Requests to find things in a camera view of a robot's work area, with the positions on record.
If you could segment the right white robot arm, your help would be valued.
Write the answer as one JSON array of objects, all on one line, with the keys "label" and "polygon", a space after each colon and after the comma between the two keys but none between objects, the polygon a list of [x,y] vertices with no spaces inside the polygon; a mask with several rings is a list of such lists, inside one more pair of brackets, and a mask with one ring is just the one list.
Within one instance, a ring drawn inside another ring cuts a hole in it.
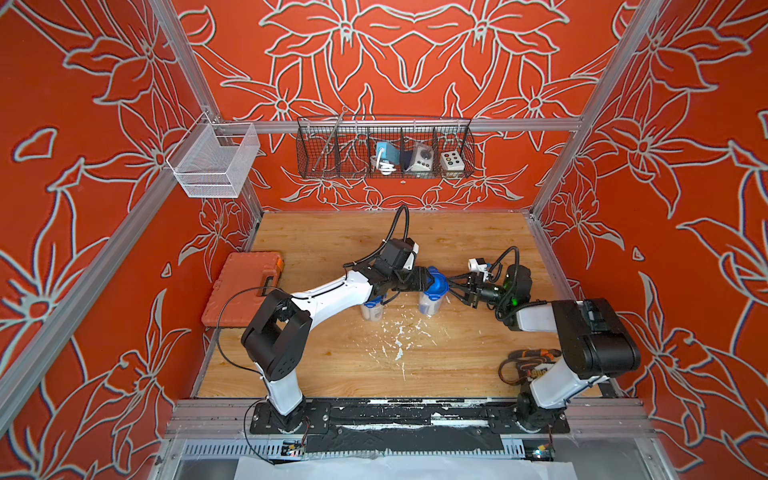
[{"label": "right white robot arm", "polygon": [[524,380],[515,421],[525,430],[549,426],[571,399],[594,384],[635,371],[641,354],[613,307],[604,298],[534,300],[531,271],[511,265],[503,281],[482,271],[448,280],[449,291],[476,308],[484,303],[512,331],[555,333],[560,354],[543,375]]}]

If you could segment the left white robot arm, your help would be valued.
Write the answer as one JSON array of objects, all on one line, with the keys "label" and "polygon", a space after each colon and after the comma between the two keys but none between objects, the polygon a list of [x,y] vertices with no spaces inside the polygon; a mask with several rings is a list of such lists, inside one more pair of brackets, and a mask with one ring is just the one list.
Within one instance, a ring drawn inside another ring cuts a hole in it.
[{"label": "left white robot arm", "polygon": [[245,328],[241,345],[262,375],[273,410],[291,417],[304,401],[296,368],[315,327],[390,291],[425,292],[435,284],[436,273],[426,267],[389,274],[365,267],[313,290],[269,293]]}]

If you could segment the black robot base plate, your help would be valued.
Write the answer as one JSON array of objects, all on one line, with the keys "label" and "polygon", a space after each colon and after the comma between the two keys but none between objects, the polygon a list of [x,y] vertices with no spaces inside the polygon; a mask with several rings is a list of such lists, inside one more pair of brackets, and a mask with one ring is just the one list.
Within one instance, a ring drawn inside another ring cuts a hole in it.
[{"label": "black robot base plate", "polygon": [[513,398],[306,398],[286,416],[270,402],[261,403],[248,414],[246,425],[250,434],[424,427],[479,428],[499,434],[571,431],[563,413],[536,428],[524,425],[515,414]]}]

